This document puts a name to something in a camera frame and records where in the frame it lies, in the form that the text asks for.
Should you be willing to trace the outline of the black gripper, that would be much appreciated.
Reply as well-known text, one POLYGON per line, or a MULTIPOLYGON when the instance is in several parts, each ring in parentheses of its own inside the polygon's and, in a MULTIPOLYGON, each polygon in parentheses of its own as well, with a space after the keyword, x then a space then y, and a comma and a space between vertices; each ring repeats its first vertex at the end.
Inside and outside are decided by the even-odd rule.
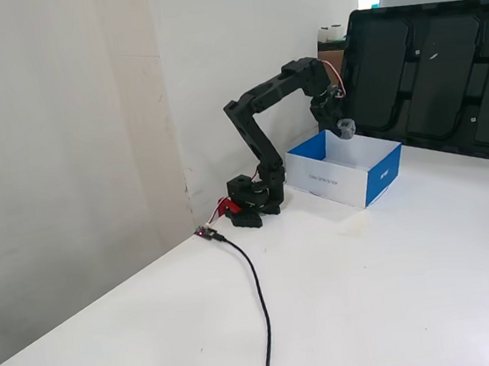
POLYGON ((343 110, 341 90, 332 85, 321 95, 312 97, 310 102, 310 110, 315 117, 319 131, 328 130, 334 135, 340 134, 337 122, 349 119, 349 115, 343 110))

